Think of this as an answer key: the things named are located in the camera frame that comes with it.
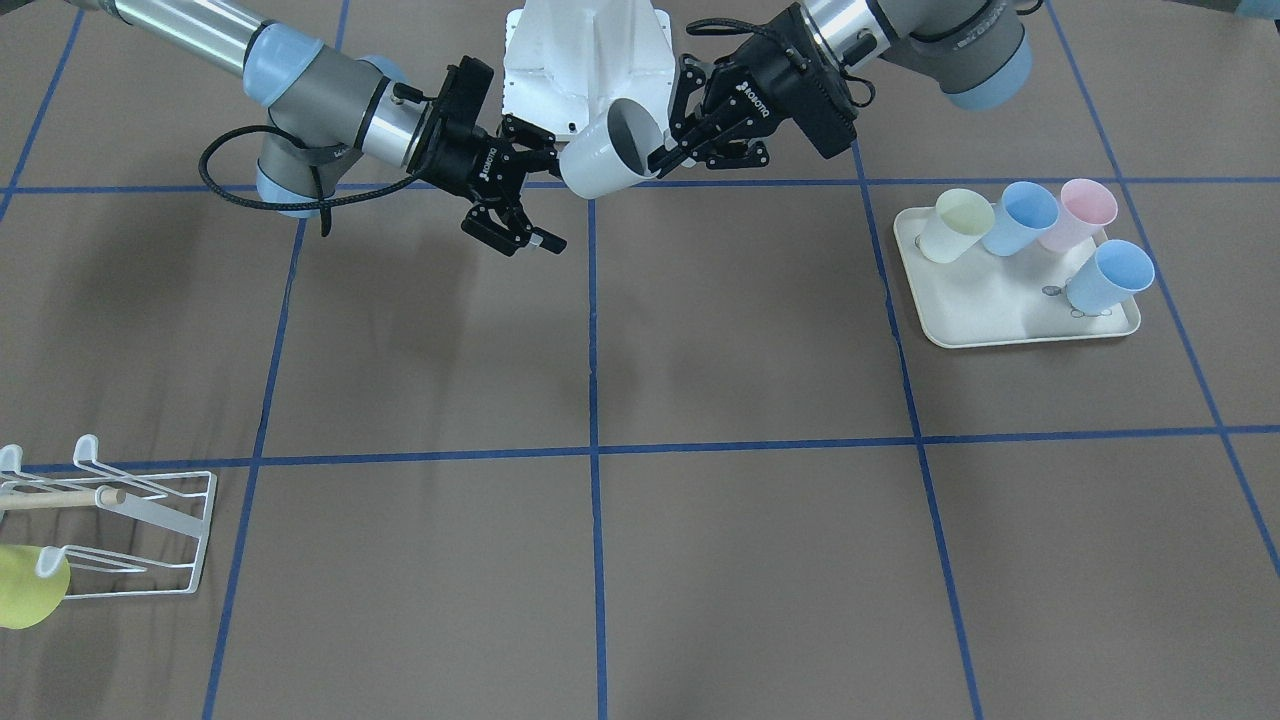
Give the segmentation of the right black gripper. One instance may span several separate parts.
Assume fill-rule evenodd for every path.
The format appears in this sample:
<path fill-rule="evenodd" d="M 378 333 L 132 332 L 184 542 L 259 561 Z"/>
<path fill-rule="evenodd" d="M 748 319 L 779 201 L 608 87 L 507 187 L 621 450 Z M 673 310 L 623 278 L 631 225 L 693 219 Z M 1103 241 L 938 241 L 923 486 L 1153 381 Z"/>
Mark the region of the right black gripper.
<path fill-rule="evenodd" d="M 561 254 L 568 246 L 564 238 L 534 225 L 521 209 L 509 209 L 520 205 L 531 174 L 557 176 L 557 137 L 513 114 L 504 114 L 493 135 L 480 127 L 477 118 L 494 74 L 472 56 L 448 67 L 438 95 L 428 100 L 406 170 L 480 204 L 466 214 L 461 229 L 489 249 L 507 258 L 526 247 Z"/>

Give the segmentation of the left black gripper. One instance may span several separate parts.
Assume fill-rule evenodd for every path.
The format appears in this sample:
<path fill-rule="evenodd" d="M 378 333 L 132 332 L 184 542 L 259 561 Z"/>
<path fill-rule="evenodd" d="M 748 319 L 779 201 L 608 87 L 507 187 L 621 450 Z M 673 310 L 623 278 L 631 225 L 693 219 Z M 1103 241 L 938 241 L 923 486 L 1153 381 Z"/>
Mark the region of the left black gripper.
<path fill-rule="evenodd" d="M 854 70 L 877 56 L 874 4 L 791 4 L 767 23 L 712 17 L 686 24 L 691 37 L 737 37 L 732 53 L 677 60 L 668 149 L 648 156 L 667 177 L 690 161 L 709 170 L 771 163 L 765 141 L 792 122 L 826 159 L 849 150 L 859 111 L 876 86 Z"/>

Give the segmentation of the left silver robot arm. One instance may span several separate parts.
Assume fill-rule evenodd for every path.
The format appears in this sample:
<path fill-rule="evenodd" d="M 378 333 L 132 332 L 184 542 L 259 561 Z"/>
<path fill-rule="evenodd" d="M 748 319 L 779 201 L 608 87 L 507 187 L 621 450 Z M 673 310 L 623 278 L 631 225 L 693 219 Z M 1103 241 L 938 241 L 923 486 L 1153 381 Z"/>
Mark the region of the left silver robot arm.
<path fill-rule="evenodd" d="M 1027 15 L 1037 1 L 795 1 L 764 24 L 723 17 L 687 24 L 691 36 L 742 36 L 731 54 L 685 54 L 669 141 L 646 168 L 663 178 L 682 164 L 712 170 L 769 163 L 765 140 L 785 122 L 822 158 L 847 151 L 864 101 L 850 85 L 882 59 L 933 79 L 955 106 L 996 108 L 1027 82 L 1033 54 Z"/>

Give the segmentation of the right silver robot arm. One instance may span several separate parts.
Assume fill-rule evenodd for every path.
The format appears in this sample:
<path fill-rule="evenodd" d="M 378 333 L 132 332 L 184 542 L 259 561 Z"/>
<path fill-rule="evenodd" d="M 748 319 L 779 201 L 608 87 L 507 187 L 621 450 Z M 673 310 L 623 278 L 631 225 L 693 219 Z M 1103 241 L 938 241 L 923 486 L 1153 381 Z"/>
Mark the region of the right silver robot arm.
<path fill-rule="evenodd" d="M 559 170 L 556 137 L 504 115 L 477 122 L 494 81 L 465 56 L 425 94 L 380 56 L 352 58 L 323 40 L 233 1 L 84 1 L 239 79 L 268 119 L 215 138 L 198 158 L 201 181 L 242 208 L 316 217 L 396 193 L 417 182 L 463 199 L 462 231 L 511 256 L 566 242 L 524 209 L 535 173 Z"/>

